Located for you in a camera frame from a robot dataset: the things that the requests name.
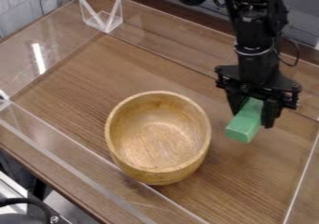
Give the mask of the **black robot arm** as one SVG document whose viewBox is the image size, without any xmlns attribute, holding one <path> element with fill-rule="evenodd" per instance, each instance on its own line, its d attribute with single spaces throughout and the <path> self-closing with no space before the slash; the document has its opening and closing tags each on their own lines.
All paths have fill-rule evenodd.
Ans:
<svg viewBox="0 0 319 224">
<path fill-rule="evenodd" d="M 197 6 L 205 0 L 179 0 Z M 251 98 L 261 102 L 260 123 L 273 126 L 283 109 L 297 107 L 301 85 L 280 71 L 280 36 L 288 24 L 283 0 L 212 0 L 227 9 L 235 29 L 237 63 L 215 68 L 216 86 L 236 114 Z"/>
</svg>

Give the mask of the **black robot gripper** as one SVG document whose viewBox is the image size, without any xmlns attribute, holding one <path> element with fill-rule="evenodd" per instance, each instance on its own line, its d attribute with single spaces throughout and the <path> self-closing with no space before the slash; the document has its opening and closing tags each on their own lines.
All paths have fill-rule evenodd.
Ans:
<svg viewBox="0 0 319 224">
<path fill-rule="evenodd" d="M 216 86 L 227 93 L 233 115 L 249 98 L 263 102 L 261 125 L 269 129 L 283 108 L 297 107 L 301 85 L 280 71 L 276 45 L 255 49 L 235 45 L 235 54 L 237 64 L 220 65 L 215 69 Z"/>
</svg>

